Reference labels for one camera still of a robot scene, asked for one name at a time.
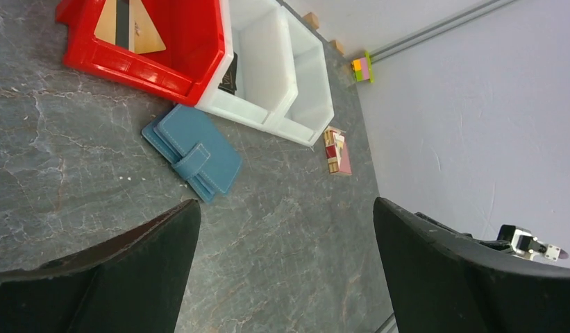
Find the wooden block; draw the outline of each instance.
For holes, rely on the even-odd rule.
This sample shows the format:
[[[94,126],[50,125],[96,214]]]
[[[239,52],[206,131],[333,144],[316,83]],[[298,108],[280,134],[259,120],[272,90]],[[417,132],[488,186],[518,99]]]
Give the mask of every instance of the wooden block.
[[[100,40],[115,45],[117,32],[117,0],[105,0],[105,6],[94,29],[94,35]]]
[[[144,7],[142,0],[130,0],[130,17],[133,18],[133,38],[130,39],[137,54],[164,51],[166,45],[162,41],[150,14]]]
[[[319,29],[319,20],[317,19],[317,15],[313,12],[309,12],[307,15],[303,16],[303,19],[315,30]]]
[[[342,45],[342,43],[338,42],[337,40],[332,40],[332,41],[330,41],[330,44],[332,44],[334,49],[337,49],[338,52],[340,52],[342,55],[344,55],[344,46]]]

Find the yellow lego brick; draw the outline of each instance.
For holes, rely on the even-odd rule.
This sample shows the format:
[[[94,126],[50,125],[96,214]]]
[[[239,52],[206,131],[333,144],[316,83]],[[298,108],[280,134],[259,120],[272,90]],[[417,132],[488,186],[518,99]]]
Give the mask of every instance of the yellow lego brick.
[[[360,64],[360,59],[356,59],[352,62],[352,67],[354,68],[354,71],[360,71],[362,70],[362,65]]]

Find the black card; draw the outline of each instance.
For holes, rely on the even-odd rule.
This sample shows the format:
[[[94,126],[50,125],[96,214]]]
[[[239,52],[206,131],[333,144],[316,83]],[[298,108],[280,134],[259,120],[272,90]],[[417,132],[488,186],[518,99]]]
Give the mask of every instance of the black card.
[[[228,68],[226,75],[224,75],[224,79],[219,84],[219,88],[225,92],[235,95],[235,91],[237,90],[237,86],[235,85],[236,73],[237,73],[237,54],[236,52],[234,52],[231,65]]]
[[[117,0],[115,45],[129,49],[129,0]]]

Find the white wall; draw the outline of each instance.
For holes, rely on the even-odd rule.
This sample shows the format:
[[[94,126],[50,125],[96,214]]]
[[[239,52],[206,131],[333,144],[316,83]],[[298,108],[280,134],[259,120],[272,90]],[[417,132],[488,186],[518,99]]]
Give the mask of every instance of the white wall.
[[[518,1],[374,70],[359,93],[381,196],[570,253],[570,0]]]
[[[337,39],[347,55],[381,46],[481,0],[285,0],[298,14],[314,12],[319,33]]]

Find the white divider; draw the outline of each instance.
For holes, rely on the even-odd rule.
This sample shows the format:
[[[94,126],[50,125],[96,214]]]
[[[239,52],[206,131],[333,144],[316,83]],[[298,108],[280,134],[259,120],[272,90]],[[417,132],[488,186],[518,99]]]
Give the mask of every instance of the white divider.
[[[313,146],[334,117],[324,46],[286,8],[282,11],[289,22],[299,95],[285,118],[270,124],[271,132]]]
[[[196,108],[313,146],[334,117],[324,46],[276,0],[221,0],[226,55]],[[235,96],[218,88],[237,53]]]

